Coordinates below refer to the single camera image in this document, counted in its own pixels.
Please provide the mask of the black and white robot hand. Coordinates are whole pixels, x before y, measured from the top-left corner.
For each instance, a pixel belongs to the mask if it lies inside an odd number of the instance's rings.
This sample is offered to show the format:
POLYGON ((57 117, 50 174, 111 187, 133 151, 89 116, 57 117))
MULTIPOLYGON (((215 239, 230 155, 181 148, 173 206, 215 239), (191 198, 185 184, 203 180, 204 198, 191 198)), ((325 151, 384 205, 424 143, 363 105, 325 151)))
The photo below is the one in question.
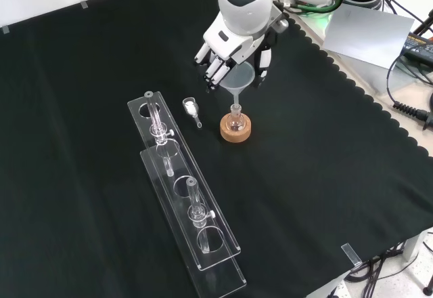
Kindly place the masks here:
POLYGON ((253 36, 241 36, 230 31, 219 13, 204 33, 204 43, 194 61, 205 66, 203 74, 207 88, 214 91, 223 85, 236 67, 247 62, 253 67, 254 85, 259 86, 267 76, 272 58, 272 46, 288 28, 288 21, 275 5, 264 30, 253 36))

